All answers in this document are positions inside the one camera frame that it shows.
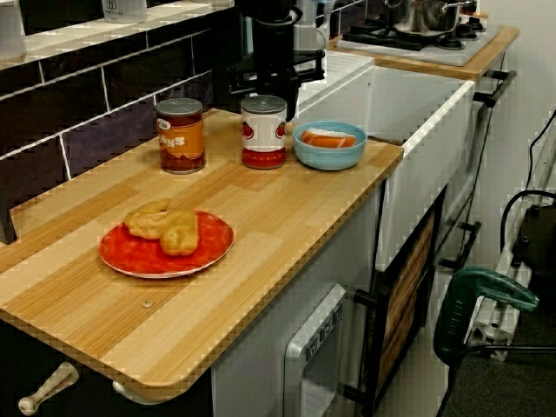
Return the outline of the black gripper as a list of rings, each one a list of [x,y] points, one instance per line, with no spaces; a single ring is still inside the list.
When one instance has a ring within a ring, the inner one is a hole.
[[[294,23],[253,21],[253,53],[228,69],[232,94],[279,96],[287,103],[286,121],[293,120],[299,88],[324,78],[323,50],[294,49]]]

